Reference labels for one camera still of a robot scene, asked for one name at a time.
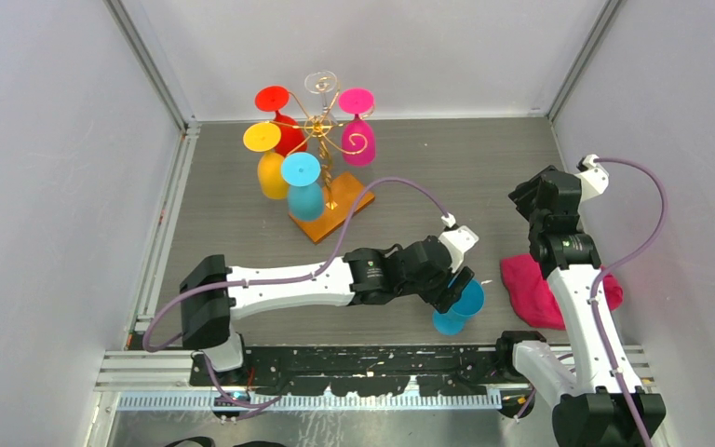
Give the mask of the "blue wine glass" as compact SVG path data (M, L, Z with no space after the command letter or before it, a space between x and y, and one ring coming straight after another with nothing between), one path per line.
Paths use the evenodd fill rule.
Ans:
M292 217L303 222L317 220L325 209L325 198L318 179L318 159L306 152L288 155L281 165L281 176L289 185L287 202Z
M461 332L469 320L477 315L485 303L485 293L479 281L471 279L462 290L460 298L444 314L434 311L434 328L443 335Z

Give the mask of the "pink plastic wine glass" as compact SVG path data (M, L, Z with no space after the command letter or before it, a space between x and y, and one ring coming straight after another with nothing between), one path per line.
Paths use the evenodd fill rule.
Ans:
M345 113L353 116L342 133L343 159L353 166L369 166L376 157L374 132L366 121L374 109L373 94L365 88L350 88L339 97L338 104Z

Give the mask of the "yellow plastic wine glass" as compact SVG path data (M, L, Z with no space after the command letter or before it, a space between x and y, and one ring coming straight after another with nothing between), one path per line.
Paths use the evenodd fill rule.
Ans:
M271 122L251 125L243 134L244 146L262 156L257 165L257 178L264 196L281 200L287 197L289 184L281 175L284 156L275 151L281 141L281 130Z

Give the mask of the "clear wine glass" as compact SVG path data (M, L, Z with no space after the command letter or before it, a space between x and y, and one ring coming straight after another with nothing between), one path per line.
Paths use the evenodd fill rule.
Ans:
M341 84L338 77L329 70L320 70L309 74L304 80L305 88L312 94L318 95L322 103L321 116L336 122L332 109L341 93Z

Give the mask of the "red plastic wine glass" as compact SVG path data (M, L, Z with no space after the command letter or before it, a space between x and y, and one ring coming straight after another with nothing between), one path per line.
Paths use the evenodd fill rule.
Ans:
M275 152L281 156L307 151L307 139L303 130L299 128L299 123L292 117L281 113L290 98L290 92L282 86L263 88L254 98L255 106L259 110L275 114L273 122L281 133Z

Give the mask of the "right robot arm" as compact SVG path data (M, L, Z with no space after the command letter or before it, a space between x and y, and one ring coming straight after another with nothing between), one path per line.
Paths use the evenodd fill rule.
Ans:
M600 165L578 174L549 166L509 194L529 224L530 252L559 305L573 366L532 331L503 332L493 365L507 382L528 381L532 399L550 406L560 446L650 446L667 413L631 366L603 287L608 271L580 227L580 204L608 184Z

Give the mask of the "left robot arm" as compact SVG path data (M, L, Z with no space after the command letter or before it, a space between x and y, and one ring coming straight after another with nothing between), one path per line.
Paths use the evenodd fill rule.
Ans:
M187 297L182 345L204 352L214 375L235 386L249 370L235 319L307 305L385 305L409 295L444 314L474 277L464 260L478 241L460 227L406 248L360 248L329 264L266 269L230 267L223 256L208 256L180 285Z

